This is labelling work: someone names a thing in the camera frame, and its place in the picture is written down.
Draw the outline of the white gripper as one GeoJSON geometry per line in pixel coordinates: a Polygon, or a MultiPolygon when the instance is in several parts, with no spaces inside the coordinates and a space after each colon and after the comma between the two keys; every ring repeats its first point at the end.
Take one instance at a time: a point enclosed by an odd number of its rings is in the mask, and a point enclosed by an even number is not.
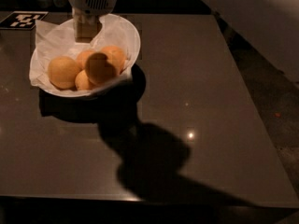
{"type": "Polygon", "coordinates": [[[102,29],[98,16],[110,13],[117,0],[68,0],[72,9],[74,36],[79,43],[90,43],[102,29]]]}

